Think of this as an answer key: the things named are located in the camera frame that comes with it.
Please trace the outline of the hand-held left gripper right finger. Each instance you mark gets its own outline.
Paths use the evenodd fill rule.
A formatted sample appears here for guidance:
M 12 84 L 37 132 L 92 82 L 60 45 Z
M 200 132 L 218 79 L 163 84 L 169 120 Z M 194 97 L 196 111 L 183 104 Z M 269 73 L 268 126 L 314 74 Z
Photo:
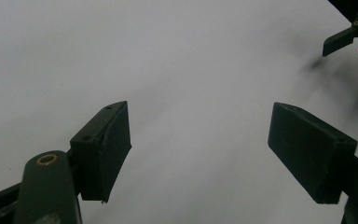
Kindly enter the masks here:
M 357 141 L 306 110 L 273 105 L 268 146 L 316 203 L 337 203 Z

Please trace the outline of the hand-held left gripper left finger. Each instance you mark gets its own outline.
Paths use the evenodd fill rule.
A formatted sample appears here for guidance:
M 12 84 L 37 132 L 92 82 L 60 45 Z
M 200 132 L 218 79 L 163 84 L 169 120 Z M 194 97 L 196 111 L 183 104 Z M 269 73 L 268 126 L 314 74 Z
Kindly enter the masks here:
M 84 201 L 107 203 L 131 149 L 128 103 L 103 107 L 71 140 L 70 153 L 79 168 Z

